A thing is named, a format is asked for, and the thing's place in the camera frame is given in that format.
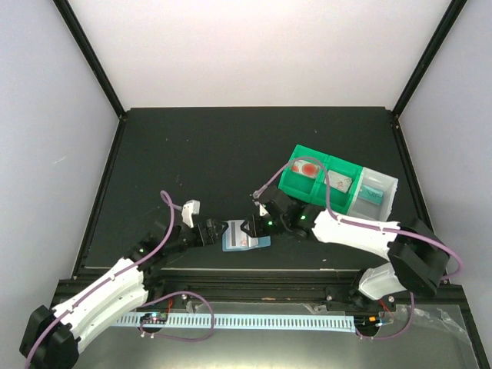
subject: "black corner post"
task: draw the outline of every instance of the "black corner post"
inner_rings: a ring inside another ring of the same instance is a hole
[[[397,104],[393,108],[393,114],[396,117],[400,117],[401,113],[407,106],[412,95],[417,89],[418,84],[421,82],[422,77],[424,77],[427,68],[429,68],[429,65],[434,59],[434,56],[436,56],[437,51],[439,50],[447,34],[453,27],[454,22],[458,18],[458,15],[461,13],[461,10],[466,3],[467,0],[452,0],[447,7],[443,18],[440,20],[440,23],[437,26],[436,31],[432,35],[429,44],[425,48],[421,59],[418,61],[417,67],[415,67],[412,76],[408,80],[405,89],[403,90],[397,101]]]
[[[78,22],[73,9],[68,3],[68,0],[53,0],[53,2],[58,8],[58,11],[60,12],[63,19],[65,20],[68,29],[76,40],[78,47],[81,49],[82,54],[85,56],[85,59],[94,72],[95,77],[98,79],[98,82],[101,85],[102,90],[105,92],[109,102],[111,103],[111,106],[115,110],[116,115],[120,119],[124,118],[126,116],[126,111],[123,108],[123,105],[121,105],[121,102],[116,95],[116,92],[113,89],[113,86],[111,85],[111,82],[109,81],[105,70],[99,62],[99,59],[95,54],[95,51],[92,48],[89,40],[87,39],[82,26]]]

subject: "robotic arm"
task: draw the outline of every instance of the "robotic arm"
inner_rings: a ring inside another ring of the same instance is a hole
[[[253,214],[241,225],[253,238],[288,232],[299,238],[345,244],[388,261],[378,268],[362,270],[350,286],[328,286],[329,310],[379,312],[378,300],[388,294],[404,290],[425,296],[436,294],[449,255],[428,242],[404,235],[405,231],[411,231],[423,239],[439,241],[422,222],[384,223],[332,214],[320,206],[292,200],[273,185],[262,191],[255,201],[260,206],[260,214]],[[174,226],[165,248],[145,262],[136,264],[156,249],[157,243],[151,238],[132,248],[80,294],[51,310],[45,306],[36,309],[29,318],[20,347],[27,357],[35,342],[45,334],[34,349],[31,367],[72,368],[79,354],[103,330],[128,311],[154,300],[162,286],[155,271],[170,254],[220,240],[227,223],[212,219],[194,222],[192,215],[197,214],[198,209],[196,201],[189,201],[181,213],[184,224]]]

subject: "white wall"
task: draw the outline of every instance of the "white wall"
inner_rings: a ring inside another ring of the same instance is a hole
[[[71,0],[127,108],[393,108],[450,0]]]
[[[464,259],[464,285],[492,361],[492,2],[468,2],[401,125],[439,236]]]
[[[0,367],[69,278],[118,120],[50,0],[0,11]]]

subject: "black mat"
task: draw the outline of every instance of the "black mat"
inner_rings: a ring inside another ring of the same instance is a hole
[[[255,211],[249,194],[291,156],[296,144],[399,178],[390,220],[416,211],[384,108],[139,108],[129,112],[85,267],[107,268],[147,232],[161,236],[169,210],[201,202],[201,214],[241,219]],[[359,269],[382,264],[338,244],[276,237],[269,248],[189,250],[170,268]]]

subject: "black metal frame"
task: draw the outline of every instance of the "black metal frame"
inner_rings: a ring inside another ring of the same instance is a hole
[[[102,202],[104,201],[118,149],[121,144],[121,138],[125,129],[126,111],[121,105],[115,90],[111,86],[111,82],[105,74],[101,63],[71,9],[68,0],[53,0],[53,2],[56,4],[61,16],[65,20],[70,32],[85,56],[87,63],[90,65],[95,77],[98,79],[99,84],[108,97],[108,100],[111,102],[116,115],[120,118],[115,139],[88,221],[88,226],[81,243],[81,249],[75,263],[72,274],[73,277],[71,280],[59,282],[53,298],[52,304],[58,304],[82,291],[104,273],[104,271],[84,269],[83,266],[94,234],[95,225],[98,221]],[[452,0],[450,2],[434,35],[401,93],[397,104],[391,112],[391,127],[393,129],[394,139],[400,153],[405,174],[411,188],[415,208],[417,209],[417,213],[421,220],[430,228],[431,219],[424,203],[424,198],[418,184],[417,176],[398,119],[407,106],[407,103],[410,101],[411,96],[415,92],[418,84],[466,2],[467,0]],[[183,276],[176,271],[163,271],[162,273],[162,277],[166,280],[166,285],[169,286],[170,289],[193,289],[193,291],[199,291],[205,298],[211,298],[212,300],[227,300],[228,298],[234,298],[234,300],[237,301],[240,298],[242,301],[258,301],[268,298],[268,300],[271,301],[271,299],[274,298],[276,301],[303,301],[311,303],[317,303],[320,299],[324,298],[324,290],[327,284],[350,284],[355,277],[355,272],[331,272],[323,274],[317,272],[302,272],[299,275],[293,274],[291,271],[285,275],[282,275],[281,272],[275,272],[274,275],[270,274],[270,272],[255,272],[254,275],[251,275],[251,272],[241,273],[235,271],[234,273],[231,273],[221,271],[219,274],[216,271],[211,271],[209,273],[200,271],[199,275],[197,275],[193,271],[187,271],[186,276]],[[238,296],[238,289],[242,291],[240,297]],[[407,304],[409,302],[408,296],[405,293],[397,294],[395,297],[397,303]],[[461,286],[443,284],[438,290],[436,298],[432,300],[418,298],[417,303],[458,305],[480,368],[490,368],[477,331],[477,326],[475,325],[473,315]]]

